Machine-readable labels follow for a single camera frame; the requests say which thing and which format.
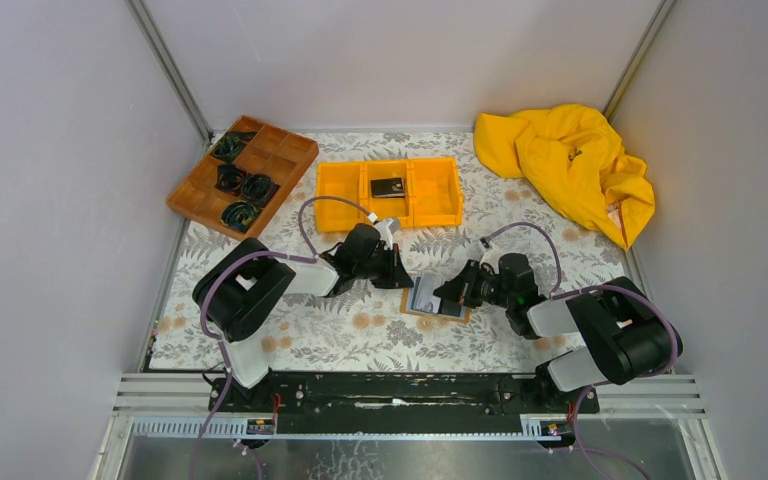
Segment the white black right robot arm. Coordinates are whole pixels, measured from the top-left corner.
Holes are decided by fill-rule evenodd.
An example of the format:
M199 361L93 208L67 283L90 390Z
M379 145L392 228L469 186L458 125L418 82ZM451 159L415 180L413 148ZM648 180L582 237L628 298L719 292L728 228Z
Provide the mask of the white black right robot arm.
M581 336L582 347L535 369L533 396L549 412L586 386L623 385L666 371L683 351L676 329L624 276L550 299L539 292L527 257L508 253L496 265L468 261L434 294L466 308L500 307L513 332L530 340Z

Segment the yellow leather card holder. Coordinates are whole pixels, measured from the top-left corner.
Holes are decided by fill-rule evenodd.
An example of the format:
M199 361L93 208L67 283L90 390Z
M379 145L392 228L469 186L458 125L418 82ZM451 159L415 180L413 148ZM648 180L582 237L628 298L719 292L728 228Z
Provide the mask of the yellow leather card holder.
M419 317L428 317L428 318L434 318L434 319L442 319L446 321L453 321L453 322L459 322L466 324L469 322L471 317L472 310L465 307L460 306L455 302L449 302L446 300L441 300L441 306L440 310L437 314L424 314L419 312L412 312L408 310L407 304L408 304L408 296L411 288L405 289L403 296L402 296L402 303L400 307L400 311L404 314L413 315L413 316L419 316Z

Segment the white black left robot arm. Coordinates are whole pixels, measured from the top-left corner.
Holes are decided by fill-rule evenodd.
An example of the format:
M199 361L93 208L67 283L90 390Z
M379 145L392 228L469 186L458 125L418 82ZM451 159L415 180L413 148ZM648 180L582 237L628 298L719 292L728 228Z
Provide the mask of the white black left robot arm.
M394 241L396 218L360 223L334 248L310 258L278 253L248 238L210 270L193 289L203 326L219 339L231 378L232 398L248 411L269 401L269 360L260 350L264 322L286 295L330 298L358 280L382 290L407 289L414 282Z

